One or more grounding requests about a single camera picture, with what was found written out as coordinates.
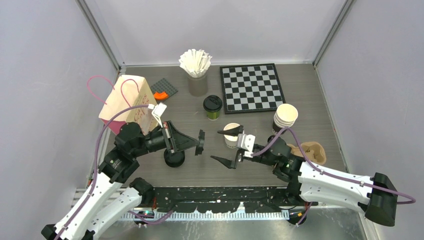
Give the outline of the white paper cup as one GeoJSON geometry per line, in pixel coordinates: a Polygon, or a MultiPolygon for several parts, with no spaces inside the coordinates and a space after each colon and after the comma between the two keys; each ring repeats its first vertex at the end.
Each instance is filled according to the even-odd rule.
{"type": "MultiPolygon", "coordinates": [[[[230,130],[230,129],[236,128],[236,127],[238,127],[238,126],[240,126],[240,124],[238,124],[238,123],[234,123],[234,122],[232,122],[232,123],[228,123],[228,124],[227,124],[227,125],[223,128],[223,130],[224,130],[224,131],[226,131],[226,130],[230,130]]],[[[236,148],[236,147],[237,147],[237,140],[238,140],[238,137],[237,137],[237,136],[224,135],[224,141],[225,141],[225,144],[226,144],[226,146],[227,146],[228,148],[230,148],[230,149],[234,149],[234,148],[236,148]]]]}

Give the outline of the stack of paper cups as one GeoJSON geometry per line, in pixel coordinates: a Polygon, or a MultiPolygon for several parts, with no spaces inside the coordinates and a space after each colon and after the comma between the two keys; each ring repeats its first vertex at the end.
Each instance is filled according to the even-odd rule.
{"type": "Polygon", "coordinates": [[[273,133],[277,134],[282,128],[292,127],[298,116],[298,110],[293,105],[288,103],[279,105],[273,116],[273,133]]]}

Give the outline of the black coffee cup lid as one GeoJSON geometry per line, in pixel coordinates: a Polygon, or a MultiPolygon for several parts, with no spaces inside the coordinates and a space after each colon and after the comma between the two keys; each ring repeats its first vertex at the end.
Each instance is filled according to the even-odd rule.
{"type": "Polygon", "coordinates": [[[217,95],[209,95],[203,100],[203,108],[209,113],[216,113],[221,110],[223,102],[217,95]]]}

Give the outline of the white wrapped straws bundle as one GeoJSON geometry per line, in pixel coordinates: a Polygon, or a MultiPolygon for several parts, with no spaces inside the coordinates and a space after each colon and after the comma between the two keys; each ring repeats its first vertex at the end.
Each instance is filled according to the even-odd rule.
{"type": "Polygon", "coordinates": [[[212,56],[203,49],[188,49],[179,57],[179,67],[190,77],[198,79],[206,75],[212,56]]]}

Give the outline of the grey straw holder cup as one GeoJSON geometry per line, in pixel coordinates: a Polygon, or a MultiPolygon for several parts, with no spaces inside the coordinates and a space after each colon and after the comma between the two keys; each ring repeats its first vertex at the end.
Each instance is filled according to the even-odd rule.
{"type": "Polygon", "coordinates": [[[194,97],[200,97],[208,92],[208,76],[205,74],[202,77],[194,78],[187,77],[188,91],[194,97]]]}

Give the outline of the brown pulp cup carrier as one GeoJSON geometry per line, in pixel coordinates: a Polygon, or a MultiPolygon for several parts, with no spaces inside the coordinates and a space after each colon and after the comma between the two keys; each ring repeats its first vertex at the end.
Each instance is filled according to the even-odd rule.
{"type": "Polygon", "coordinates": [[[298,157],[303,157],[301,149],[311,162],[324,165],[327,161],[326,153],[321,144],[316,141],[302,142],[300,147],[293,144],[287,144],[291,148],[291,153],[298,157]]]}

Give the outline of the black white chessboard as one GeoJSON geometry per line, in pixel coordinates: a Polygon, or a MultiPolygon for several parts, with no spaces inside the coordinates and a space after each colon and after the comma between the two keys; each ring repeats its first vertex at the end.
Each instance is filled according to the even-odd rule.
{"type": "Polygon", "coordinates": [[[219,68],[226,114],[271,112],[286,103],[274,63],[219,68]]]}

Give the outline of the aluminium frame rail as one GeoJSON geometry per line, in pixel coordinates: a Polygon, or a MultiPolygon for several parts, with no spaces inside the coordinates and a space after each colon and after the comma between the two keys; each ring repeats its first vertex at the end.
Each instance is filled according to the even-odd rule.
{"type": "MultiPolygon", "coordinates": [[[[109,207],[113,202],[117,202],[118,206],[127,205],[127,209],[121,211],[118,214],[118,219],[122,221],[136,220],[136,216],[130,212],[136,212],[138,215],[142,216],[145,219],[158,220],[159,218],[165,216],[168,212],[159,212],[155,209],[149,209],[146,207],[138,207],[139,204],[135,204],[133,200],[129,200],[128,197],[124,194],[125,189],[120,188],[115,191],[106,201],[100,206],[100,210],[106,209],[107,213],[114,213],[114,210],[109,207]]],[[[266,212],[266,213],[246,213],[245,208],[240,206],[233,213],[213,213],[207,211],[206,213],[200,213],[197,210],[192,213],[178,213],[172,212],[168,220],[170,221],[242,221],[242,220],[287,220],[291,221],[294,224],[298,221],[303,213],[305,212],[305,206],[293,206],[289,209],[282,209],[279,212],[266,212]]]]}

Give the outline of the orange plastic piece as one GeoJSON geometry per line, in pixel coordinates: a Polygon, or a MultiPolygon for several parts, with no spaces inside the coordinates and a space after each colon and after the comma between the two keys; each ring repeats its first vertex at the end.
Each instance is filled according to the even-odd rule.
{"type": "Polygon", "coordinates": [[[165,92],[165,91],[163,91],[163,92],[157,92],[156,91],[153,94],[153,96],[154,96],[154,98],[155,98],[156,101],[164,101],[164,100],[166,100],[166,99],[168,99],[170,97],[170,95],[167,92],[165,92]]]}

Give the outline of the stack of black lids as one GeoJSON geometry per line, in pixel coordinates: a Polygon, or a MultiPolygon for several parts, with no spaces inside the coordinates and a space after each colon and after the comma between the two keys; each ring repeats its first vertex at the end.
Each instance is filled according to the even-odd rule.
{"type": "Polygon", "coordinates": [[[169,150],[165,150],[163,153],[165,163],[171,168],[180,167],[185,161],[185,152],[170,152],[169,150]]]}

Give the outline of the grey lego baseplate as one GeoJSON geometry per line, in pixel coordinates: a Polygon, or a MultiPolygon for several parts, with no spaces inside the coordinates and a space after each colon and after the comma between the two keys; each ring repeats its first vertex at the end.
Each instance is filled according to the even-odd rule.
{"type": "Polygon", "coordinates": [[[169,98],[178,92],[178,90],[166,78],[162,78],[158,82],[154,83],[150,87],[150,89],[153,95],[155,92],[159,92],[159,93],[166,92],[169,94],[169,98]]]}

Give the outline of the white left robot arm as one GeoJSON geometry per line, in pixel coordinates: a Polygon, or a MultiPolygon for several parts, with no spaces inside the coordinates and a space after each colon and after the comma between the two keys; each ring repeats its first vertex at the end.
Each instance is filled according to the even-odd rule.
{"type": "Polygon", "coordinates": [[[176,168],[184,162],[185,150],[194,148],[196,155],[202,154],[204,142],[203,130],[198,138],[193,138],[178,131],[171,121],[147,134],[135,122],[124,124],[115,137],[115,147],[104,157],[84,195],[59,222],[46,225],[41,235],[47,240],[99,239],[126,212],[138,205],[148,207],[153,202],[153,186],[138,177],[123,195],[105,204],[139,167],[138,157],[164,150],[167,165],[176,168]]]}

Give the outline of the green paper cup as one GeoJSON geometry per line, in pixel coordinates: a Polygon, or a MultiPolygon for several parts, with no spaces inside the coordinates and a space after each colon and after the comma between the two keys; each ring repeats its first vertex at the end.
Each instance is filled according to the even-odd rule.
{"type": "Polygon", "coordinates": [[[217,119],[220,117],[220,114],[221,114],[221,112],[220,112],[220,111],[215,111],[215,112],[207,111],[207,112],[206,112],[206,116],[207,116],[207,118],[208,118],[209,120],[211,120],[211,121],[215,121],[215,120],[217,120],[217,119]]]}

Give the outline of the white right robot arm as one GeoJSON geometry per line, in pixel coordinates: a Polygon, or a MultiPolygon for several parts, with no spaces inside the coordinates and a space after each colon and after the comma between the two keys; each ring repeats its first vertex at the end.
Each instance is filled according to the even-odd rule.
{"type": "Polygon", "coordinates": [[[218,134],[236,137],[234,160],[214,156],[228,169],[238,163],[252,161],[273,167],[272,173],[287,183],[285,198],[291,205],[321,202],[348,208],[382,226],[393,227],[396,221],[396,188],[385,174],[355,175],[321,166],[292,153],[279,136],[268,138],[267,145],[256,143],[256,137],[243,133],[243,126],[219,130],[218,134]]]}

